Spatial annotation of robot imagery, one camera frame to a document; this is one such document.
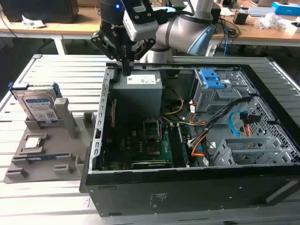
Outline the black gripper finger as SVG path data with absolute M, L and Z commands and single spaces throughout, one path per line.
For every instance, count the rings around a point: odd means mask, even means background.
M 149 38 L 146 40 L 143 40 L 143 43 L 140 47 L 138 47 L 136 50 L 130 49 L 128 53 L 128 60 L 129 60 L 129 66 L 128 66 L 128 75 L 131 75 L 132 67 L 134 65 L 135 60 L 140 60 L 156 43 L 155 38 Z
M 92 44 L 111 60 L 121 64 L 123 75 L 128 75 L 128 60 L 124 45 L 116 31 L 97 30 L 91 37 Z

